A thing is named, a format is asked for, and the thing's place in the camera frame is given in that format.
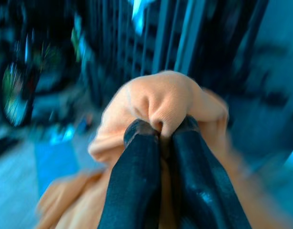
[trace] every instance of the blurry background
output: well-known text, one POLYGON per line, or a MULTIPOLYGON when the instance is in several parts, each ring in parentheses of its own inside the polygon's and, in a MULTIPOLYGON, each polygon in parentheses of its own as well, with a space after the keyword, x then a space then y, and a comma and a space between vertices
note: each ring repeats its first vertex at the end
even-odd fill
POLYGON ((0 229, 33 228, 52 180, 99 168, 87 146, 107 103, 166 69, 226 100, 234 145, 293 214, 293 0, 136 6, 0 0, 0 229))

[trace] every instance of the black tongs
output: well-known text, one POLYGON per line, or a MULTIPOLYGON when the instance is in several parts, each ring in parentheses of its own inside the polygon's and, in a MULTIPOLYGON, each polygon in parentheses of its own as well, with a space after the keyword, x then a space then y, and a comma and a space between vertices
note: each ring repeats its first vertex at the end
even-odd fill
MULTIPOLYGON (((114 166, 99 229, 157 229, 161 204, 159 133, 135 120, 114 166)), ((172 180, 180 183, 180 229, 250 229, 222 165, 188 116, 172 136, 172 180)))

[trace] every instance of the blue mat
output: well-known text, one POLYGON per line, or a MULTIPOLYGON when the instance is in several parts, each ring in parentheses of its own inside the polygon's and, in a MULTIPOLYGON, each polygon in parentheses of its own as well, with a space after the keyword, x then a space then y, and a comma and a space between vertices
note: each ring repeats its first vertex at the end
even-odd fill
POLYGON ((58 145, 36 144, 35 157, 40 196, 53 180, 73 175, 79 170, 79 164, 70 141, 58 145))

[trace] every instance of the floor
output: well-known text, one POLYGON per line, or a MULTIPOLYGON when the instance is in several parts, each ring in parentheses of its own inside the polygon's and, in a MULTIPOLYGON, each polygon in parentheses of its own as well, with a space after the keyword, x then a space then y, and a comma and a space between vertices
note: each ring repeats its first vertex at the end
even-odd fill
MULTIPOLYGON (((69 98, 80 98, 76 109, 81 115, 92 112, 95 117, 94 126, 84 135, 75 135, 70 145, 77 159, 78 169, 96 169, 100 165, 88 155, 87 145, 95 136, 101 111, 91 108, 87 94, 82 94, 81 90, 75 91, 70 88, 62 95, 40 99, 36 104, 42 108, 54 105, 61 108, 66 107, 69 98)), ((255 170, 262 170, 262 166, 267 165, 268 161, 283 158, 291 151, 291 147, 286 147, 284 143, 285 138, 289 140, 292 137, 291 134, 281 135, 281 132, 289 133, 286 130, 289 126, 287 110, 262 106, 259 101, 232 97, 226 98, 226 101, 230 112, 236 117, 231 129, 234 144, 255 170)), ((44 139, 40 137, 42 131, 41 128, 17 131, 16 134, 25 136, 25 140, 0 157, 0 229, 31 229, 37 223, 35 206, 40 197, 40 186, 35 152, 40 144, 44 144, 44 139)), ((8 129, 0 129, 0 136, 7 134, 8 129)), ((59 158, 61 161, 54 161, 55 164, 67 163, 66 156, 59 158)), ((268 190, 285 210, 293 214, 293 172, 281 168, 278 163, 272 163, 261 175, 268 190)))

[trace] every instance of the peach fabric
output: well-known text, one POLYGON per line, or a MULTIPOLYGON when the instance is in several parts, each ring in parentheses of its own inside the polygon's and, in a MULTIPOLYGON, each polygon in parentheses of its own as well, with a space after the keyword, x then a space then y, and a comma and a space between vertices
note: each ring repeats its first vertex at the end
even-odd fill
MULTIPOLYGON (((37 228, 97 228, 111 170, 124 150, 123 135, 126 128, 137 118, 149 122, 161 133, 160 139, 164 147, 186 115, 191 115, 198 121, 201 135, 208 147, 222 165, 227 167, 226 171, 230 174, 231 180, 234 179, 232 182, 236 186, 235 191, 253 228, 274 228, 271 227, 274 224, 270 223, 274 221, 273 217, 268 215, 264 208, 259 212, 254 207, 250 207, 251 201, 255 207, 263 207, 263 203, 258 200, 253 201, 255 196, 246 197, 250 184, 240 179, 239 167, 243 164, 240 159, 232 161, 226 135, 228 119, 226 104, 215 94, 201 89, 189 77, 172 71, 139 77, 120 88, 105 109, 97 136, 89 146, 89 153, 94 160, 105 163, 107 167, 91 175, 82 173, 68 180, 53 182, 39 202, 38 211, 41 213, 41 219, 37 228)), ((176 228, 170 173, 165 162, 168 156, 168 151, 164 150, 161 159, 161 229, 176 228)), ((283 222, 283 227, 275 228, 291 228, 286 224, 283 222)))

